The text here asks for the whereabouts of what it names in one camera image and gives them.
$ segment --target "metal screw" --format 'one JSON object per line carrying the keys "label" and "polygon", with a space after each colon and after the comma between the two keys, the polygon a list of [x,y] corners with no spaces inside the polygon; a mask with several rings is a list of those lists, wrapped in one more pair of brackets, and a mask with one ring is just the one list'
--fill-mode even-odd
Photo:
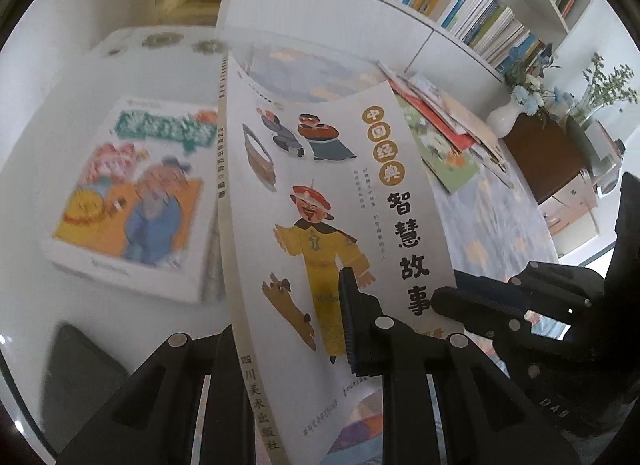
{"label": "metal screw", "polygon": [[169,342],[169,346],[172,348],[179,348],[184,346],[187,343],[187,340],[187,335],[184,333],[174,333],[169,337],[167,342]]}
{"label": "metal screw", "polygon": [[376,319],[376,326],[381,330],[388,330],[394,326],[394,320],[391,317],[378,317]]}
{"label": "metal screw", "polygon": [[536,364],[530,365],[529,369],[527,369],[527,374],[529,378],[536,379],[540,374],[540,367]]}
{"label": "metal screw", "polygon": [[455,348],[466,348],[469,344],[469,339],[460,333],[453,333],[452,336],[449,337],[449,343]]}

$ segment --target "green plant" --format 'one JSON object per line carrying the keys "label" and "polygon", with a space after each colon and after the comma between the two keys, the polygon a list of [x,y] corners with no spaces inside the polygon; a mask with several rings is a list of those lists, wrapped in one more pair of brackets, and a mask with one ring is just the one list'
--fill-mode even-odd
{"label": "green plant", "polygon": [[604,58],[599,53],[594,53],[591,58],[593,66],[582,72],[584,79],[589,84],[586,95],[587,101],[582,104],[591,109],[604,106],[612,106],[616,102],[638,103],[638,91],[629,87],[629,82],[634,77],[634,71],[627,64],[620,64],[610,73],[604,74]]}

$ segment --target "cartoon illustration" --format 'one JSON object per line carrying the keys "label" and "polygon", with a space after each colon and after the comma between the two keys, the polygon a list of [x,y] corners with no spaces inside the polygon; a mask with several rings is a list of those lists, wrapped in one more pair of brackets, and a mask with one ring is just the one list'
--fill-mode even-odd
{"label": "cartoon illustration", "polygon": [[156,265],[172,252],[174,236],[182,224],[182,208],[175,194],[187,188],[190,170],[190,164],[166,156],[162,164],[152,165],[142,174],[135,184],[141,201],[124,226],[124,259]]}
{"label": "cartoon illustration", "polygon": [[262,109],[256,109],[262,119],[262,123],[271,129],[276,136],[273,137],[273,143],[286,152],[295,152],[298,158],[305,156],[305,150],[300,145],[298,138],[289,129],[280,123],[280,119],[271,111],[262,111]]}
{"label": "cartoon illustration", "polygon": [[291,299],[291,285],[288,279],[282,281],[271,273],[271,284],[262,282],[262,292],[265,294],[269,302],[273,304],[273,307],[278,310],[278,313],[282,315],[293,329],[298,332],[298,335],[302,338],[304,343],[312,350],[316,351],[316,342],[314,335],[316,334],[313,326],[311,326],[311,315],[308,313],[302,313]]}
{"label": "cartoon illustration", "polygon": [[322,342],[333,364],[335,357],[346,354],[338,299],[336,255],[343,266],[353,268],[360,289],[369,286],[375,278],[369,272],[369,261],[358,248],[356,239],[324,223],[324,220],[334,219],[329,213],[331,205],[313,188],[313,184],[311,187],[293,187],[290,198],[301,219],[291,228],[275,225],[273,233],[287,254],[302,254],[305,260]]}
{"label": "cartoon illustration", "polygon": [[321,124],[314,114],[301,114],[298,133],[308,141],[314,152],[314,160],[342,161],[356,158],[340,140],[340,133],[331,125]]}
{"label": "cartoon illustration", "polygon": [[275,192],[276,172],[273,168],[271,155],[246,124],[242,124],[242,132],[244,132],[244,148],[246,149],[246,157],[249,165],[262,184],[271,192]]}
{"label": "cartoon illustration", "polygon": [[113,143],[103,143],[95,148],[78,178],[78,185],[82,188],[89,186],[105,196],[111,185],[130,181],[138,163],[148,159],[148,156],[146,150],[136,151],[131,142],[119,147]]}

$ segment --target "picture book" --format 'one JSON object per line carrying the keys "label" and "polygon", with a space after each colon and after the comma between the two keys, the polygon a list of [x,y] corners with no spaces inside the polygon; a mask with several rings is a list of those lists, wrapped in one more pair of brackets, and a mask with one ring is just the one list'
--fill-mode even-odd
{"label": "picture book", "polygon": [[454,274],[433,191],[386,82],[287,102],[223,61],[218,213],[225,292],[248,398],[273,464],[316,465],[380,387],[346,358],[338,272],[420,333]]}
{"label": "picture book", "polygon": [[414,106],[396,95],[404,119],[414,136],[422,161],[433,171],[444,187],[453,194],[478,172],[470,155],[458,151]]}
{"label": "picture book", "polygon": [[68,175],[46,256],[93,279],[199,301],[212,254],[217,120],[208,106],[119,99]]}

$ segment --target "vase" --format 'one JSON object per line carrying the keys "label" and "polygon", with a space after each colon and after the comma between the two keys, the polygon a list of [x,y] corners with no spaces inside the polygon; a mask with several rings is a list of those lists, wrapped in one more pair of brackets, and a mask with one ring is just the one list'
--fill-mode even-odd
{"label": "vase", "polygon": [[516,123],[522,112],[524,112],[524,108],[511,99],[507,105],[494,109],[489,114],[486,119],[486,125],[495,133],[495,136],[504,138],[511,132],[513,124]]}

